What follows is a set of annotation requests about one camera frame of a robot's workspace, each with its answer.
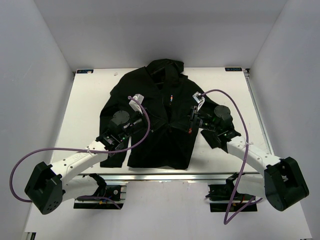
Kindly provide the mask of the black jacket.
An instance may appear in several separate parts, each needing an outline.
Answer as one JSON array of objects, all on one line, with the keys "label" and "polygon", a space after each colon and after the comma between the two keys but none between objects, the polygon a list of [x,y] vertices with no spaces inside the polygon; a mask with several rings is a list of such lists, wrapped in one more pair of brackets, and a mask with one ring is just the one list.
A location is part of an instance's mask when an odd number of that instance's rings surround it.
[{"label": "black jacket", "polygon": [[[100,166],[119,168],[124,160],[131,168],[170,167],[185,170],[189,167],[200,128],[189,134],[191,108],[196,106],[195,93],[203,90],[186,75],[184,63],[158,59],[149,65],[126,73],[110,91],[109,100],[99,116],[99,132],[104,133],[117,111],[133,114],[146,111],[150,130],[138,132],[125,141],[133,145],[130,153],[109,156]],[[213,113],[219,104],[206,97],[200,110]]]}]

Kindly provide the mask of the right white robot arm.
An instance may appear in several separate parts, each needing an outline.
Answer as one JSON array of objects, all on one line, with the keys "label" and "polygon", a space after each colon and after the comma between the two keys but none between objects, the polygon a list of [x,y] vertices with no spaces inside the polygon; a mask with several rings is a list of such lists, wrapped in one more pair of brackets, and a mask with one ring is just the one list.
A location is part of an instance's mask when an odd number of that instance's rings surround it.
[{"label": "right white robot arm", "polygon": [[234,129],[231,111],[224,105],[215,107],[212,114],[197,106],[191,108],[188,130],[201,129],[201,135],[212,149],[219,148],[254,168],[259,175],[234,173],[224,188],[208,194],[212,201],[236,200],[242,196],[266,199],[276,210],[284,211],[306,198],[309,188],[298,162],[281,158],[250,144]]}]

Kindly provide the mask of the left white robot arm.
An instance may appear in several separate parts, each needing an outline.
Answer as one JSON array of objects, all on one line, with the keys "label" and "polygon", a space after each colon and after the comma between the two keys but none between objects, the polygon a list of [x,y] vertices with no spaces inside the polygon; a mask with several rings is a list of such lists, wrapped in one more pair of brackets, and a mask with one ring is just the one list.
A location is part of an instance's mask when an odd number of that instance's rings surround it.
[{"label": "left white robot arm", "polygon": [[41,162],[34,170],[25,187],[25,193],[43,215],[54,211],[69,199],[106,199],[107,184],[96,173],[80,177],[86,169],[108,156],[128,151],[127,141],[134,134],[149,133],[151,123],[145,110],[133,115],[117,111],[107,124],[107,129],[84,149],[71,149],[73,155],[52,164]]}]

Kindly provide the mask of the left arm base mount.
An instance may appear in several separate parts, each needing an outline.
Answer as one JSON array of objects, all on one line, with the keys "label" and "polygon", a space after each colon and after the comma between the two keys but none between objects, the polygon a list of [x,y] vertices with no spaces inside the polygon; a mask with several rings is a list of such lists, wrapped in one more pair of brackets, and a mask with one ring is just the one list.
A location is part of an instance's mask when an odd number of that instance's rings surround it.
[{"label": "left arm base mount", "polygon": [[91,173],[81,179],[93,180],[97,187],[93,187],[92,194],[82,193],[74,200],[74,209],[84,210],[121,210],[125,199],[127,186],[125,183],[107,182],[102,176]]}]

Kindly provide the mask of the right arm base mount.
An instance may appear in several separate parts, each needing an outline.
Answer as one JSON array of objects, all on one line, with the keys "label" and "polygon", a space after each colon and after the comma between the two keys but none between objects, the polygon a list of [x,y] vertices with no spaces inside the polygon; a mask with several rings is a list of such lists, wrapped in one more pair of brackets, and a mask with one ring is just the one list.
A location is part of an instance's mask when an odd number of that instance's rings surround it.
[{"label": "right arm base mount", "polygon": [[[209,200],[211,213],[225,213],[228,207],[228,203],[231,198],[231,194],[234,190],[235,182],[239,174],[234,173],[232,176],[225,180],[225,184],[211,184],[208,186],[208,194],[205,196]],[[252,195],[236,192],[230,206],[230,213],[235,213],[242,208]]]}]

